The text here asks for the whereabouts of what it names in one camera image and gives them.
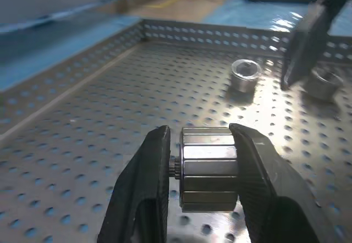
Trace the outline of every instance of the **metal bushing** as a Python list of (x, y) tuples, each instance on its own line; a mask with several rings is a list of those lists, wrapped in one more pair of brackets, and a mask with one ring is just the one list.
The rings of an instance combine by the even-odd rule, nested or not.
[(253, 92), (262, 68), (252, 60), (237, 60), (231, 66), (231, 88), (243, 93)]
[(317, 69), (311, 73), (303, 84), (303, 88), (312, 97), (323, 101), (331, 101), (342, 85), (343, 80), (335, 73)]
[(182, 211), (234, 210), (238, 166), (234, 138), (228, 128), (183, 128), (180, 157), (171, 165), (171, 176), (180, 179)]

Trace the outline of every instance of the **perforated metal tray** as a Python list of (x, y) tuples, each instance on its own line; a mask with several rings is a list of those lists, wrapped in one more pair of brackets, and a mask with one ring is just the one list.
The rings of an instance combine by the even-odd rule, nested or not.
[[(345, 80), (335, 103), (326, 105), (307, 97), (300, 85), (288, 92), (279, 89), (281, 60), (275, 52), (195, 48), (190, 37), (181, 44), (164, 43), (160, 33), (152, 34), (157, 41), (128, 49), (143, 37), (144, 25), (159, 27), (165, 21), (142, 24), (128, 29), (136, 28), (130, 33), (134, 38), (130, 46), (115, 37), (97, 45), (94, 62), (87, 58), (85, 68), (98, 62), (98, 71), (67, 85), (2, 135), (0, 242), (95, 242), (116, 178), (147, 132), (170, 125), (172, 155), (177, 156), (182, 126), (231, 122), (271, 138), (278, 152), (307, 180), (336, 233), (349, 242), (352, 72), (348, 65), (320, 63), (334, 65)], [(242, 35), (238, 29), (228, 33), (235, 31)], [(114, 53), (121, 50), (118, 41), (125, 52), (115, 58)], [(228, 90), (230, 65), (242, 58), (257, 61), (265, 70), (253, 97)], [(51, 71), (48, 76), (57, 73)], [(50, 88), (61, 84), (60, 79), (53, 79)], [(5, 92), (5, 114), (39, 101), (33, 86), (44, 94), (45, 81), (29, 80)], [(250, 242), (240, 203), (231, 214), (182, 214), (178, 196), (178, 183), (171, 180), (169, 242)]]

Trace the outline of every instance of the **metal cylinder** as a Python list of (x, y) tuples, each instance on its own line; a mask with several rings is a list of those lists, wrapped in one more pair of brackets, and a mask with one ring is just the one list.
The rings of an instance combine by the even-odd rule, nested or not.
[(331, 101), (339, 88), (343, 85), (343, 80), (330, 70), (314, 70), (303, 88), (312, 97), (323, 101)]
[(237, 60), (231, 66), (231, 88), (243, 93), (253, 92), (262, 68), (252, 60)]
[(237, 202), (237, 154), (228, 128), (183, 128), (180, 206), (184, 212), (231, 212)]

